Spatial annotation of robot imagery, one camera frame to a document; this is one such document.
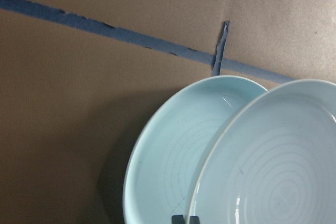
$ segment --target blue painter's tape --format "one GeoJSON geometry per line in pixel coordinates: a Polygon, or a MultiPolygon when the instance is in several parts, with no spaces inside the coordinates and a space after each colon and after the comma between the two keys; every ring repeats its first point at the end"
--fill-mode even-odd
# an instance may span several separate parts
{"type": "Polygon", "coordinates": [[[220,37],[218,45],[216,47],[216,60],[212,67],[211,76],[219,76],[221,73],[222,59],[224,55],[224,47],[226,43],[227,34],[229,32],[230,21],[225,21],[223,23],[222,31],[220,32],[220,37]]]}
{"type": "Polygon", "coordinates": [[[277,74],[271,71],[256,68],[233,60],[222,59],[221,57],[223,57],[225,42],[221,44],[221,47],[219,47],[218,44],[217,54],[218,52],[220,52],[220,54],[214,56],[206,52],[193,50],[185,46],[157,39],[128,29],[113,27],[103,22],[85,18],[80,15],[67,13],[60,9],[41,5],[27,0],[0,0],[0,9],[10,10],[31,17],[44,19],[50,22],[56,22],[76,29],[88,31],[90,33],[110,37],[113,39],[136,44],[138,46],[147,47],[157,51],[166,52],[176,56],[206,63],[214,66],[213,73],[216,75],[219,74],[218,66],[220,69],[221,63],[224,62],[224,65],[222,64],[222,68],[249,74],[251,76],[263,78],[266,80],[278,83],[293,80],[293,78],[283,76],[281,74],[277,74]]]}
{"type": "Polygon", "coordinates": [[[0,0],[0,8],[56,22],[76,29],[88,31],[90,33],[129,42],[138,46],[196,60],[209,65],[214,61],[214,56],[206,52],[196,51],[185,46],[157,39],[128,29],[113,27],[103,22],[72,13],[66,13],[63,10],[27,0],[0,0]]]}
{"type": "Polygon", "coordinates": [[[238,61],[223,59],[224,65],[222,66],[225,69],[249,74],[250,76],[255,76],[258,78],[266,79],[269,81],[277,83],[285,83],[288,81],[294,80],[291,77],[284,76],[282,74],[274,73],[265,69],[256,68],[251,65],[247,65],[238,61]]]}

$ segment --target concentric ring pattern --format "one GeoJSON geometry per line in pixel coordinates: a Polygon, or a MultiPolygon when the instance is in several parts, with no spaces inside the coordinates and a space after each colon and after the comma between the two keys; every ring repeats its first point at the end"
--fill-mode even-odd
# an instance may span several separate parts
{"type": "Polygon", "coordinates": [[[195,171],[216,140],[213,135],[264,92],[248,79],[220,76],[170,98],[148,122],[131,155],[124,184],[126,223],[170,223],[172,215],[186,214],[195,171]]]}
{"type": "Polygon", "coordinates": [[[336,223],[336,120],[320,101],[265,95],[242,113],[213,149],[190,214],[204,223],[336,223]]]}

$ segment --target tape strip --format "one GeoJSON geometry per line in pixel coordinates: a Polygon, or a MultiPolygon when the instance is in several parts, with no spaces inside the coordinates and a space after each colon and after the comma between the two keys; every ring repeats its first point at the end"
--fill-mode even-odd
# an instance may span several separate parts
{"type": "Polygon", "coordinates": [[[103,22],[67,13],[60,9],[27,0],[0,0],[0,8],[136,44],[138,46],[166,52],[183,58],[196,60],[209,65],[214,61],[214,56],[206,52],[196,51],[185,46],[157,39],[121,27],[113,27],[103,22]]]}
{"type": "Polygon", "coordinates": [[[284,76],[279,73],[274,73],[262,68],[253,67],[248,64],[244,64],[238,61],[223,59],[224,65],[222,66],[225,69],[245,73],[250,76],[258,77],[261,79],[277,82],[277,83],[285,83],[288,81],[295,80],[294,78],[284,76]]]}
{"type": "Polygon", "coordinates": [[[230,21],[225,21],[223,23],[222,31],[220,32],[218,45],[216,47],[216,60],[212,67],[211,76],[219,76],[221,73],[222,59],[224,56],[224,48],[225,48],[227,34],[229,32],[229,24],[230,24],[230,21]]]}
{"type": "Polygon", "coordinates": [[[228,59],[223,60],[223,54],[222,59],[220,59],[220,54],[217,57],[206,52],[196,51],[185,46],[157,39],[128,29],[113,27],[103,22],[85,18],[80,15],[67,13],[64,10],[56,9],[27,0],[0,0],[0,9],[10,10],[12,12],[17,12],[31,17],[44,19],[50,22],[63,24],[76,29],[88,31],[90,33],[110,37],[113,39],[136,44],[138,46],[151,48],[157,51],[166,52],[168,54],[173,54],[190,60],[209,64],[211,66],[214,66],[213,74],[215,75],[219,74],[218,66],[222,65],[220,68],[249,74],[251,76],[270,80],[273,82],[283,83],[293,80],[293,78],[264,69],[256,68],[244,63],[228,59]]]}

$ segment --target light blue bowl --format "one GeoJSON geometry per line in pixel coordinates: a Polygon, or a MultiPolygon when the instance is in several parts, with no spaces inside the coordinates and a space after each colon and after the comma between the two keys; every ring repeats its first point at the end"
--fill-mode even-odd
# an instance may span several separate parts
{"type": "Polygon", "coordinates": [[[222,129],[188,216],[201,223],[335,224],[335,115],[330,82],[293,81],[261,95],[222,129]]]}
{"type": "Polygon", "coordinates": [[[124,181],[127,224],[170,224],[187,213],[197,165],[214,133],[266,91],[242,77],[218,76],[172,96],[149,120],[130,157],[124,181]]]}

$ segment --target torn tape edge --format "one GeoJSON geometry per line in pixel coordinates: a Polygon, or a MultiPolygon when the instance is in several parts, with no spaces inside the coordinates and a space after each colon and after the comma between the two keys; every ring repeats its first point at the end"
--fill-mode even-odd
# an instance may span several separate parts
{"type": "Polygon", "coordinates": [[[221,73],[222,60],[224,57],[224,50],[229,30],[229,24],[230,21],[223,22],[223,26],[221,28],[219,40],[216,47],[216,58],[215,62],[213,63],[211,76],[219,76],[221,73]]]}
{"type": "MultiPolygon", "coordinates": [[[[0,0],[0,9],[17,12],[27,16],[44,19],[50,22],[59,23],[72,28],[88,31],[90,33],[110,37],[116,40],[132,43],[141,47],[174,54],[179,57],[195,60],[208,65],[214,64],[216,56],[197,51],[182,45],[157,39],[148,35],[137,33],[128,29],[113,27],[104,22],[99,22],[84,16],[68,13],[64,10],[34,3],[28,0],[0,0]]],[[[253,67],[238,61],[223,58],[225,64],[221,68],[245,73],[257,78],[284,83],[294,80],[291,77],[283,76],[275,72],[253,67]]]]}

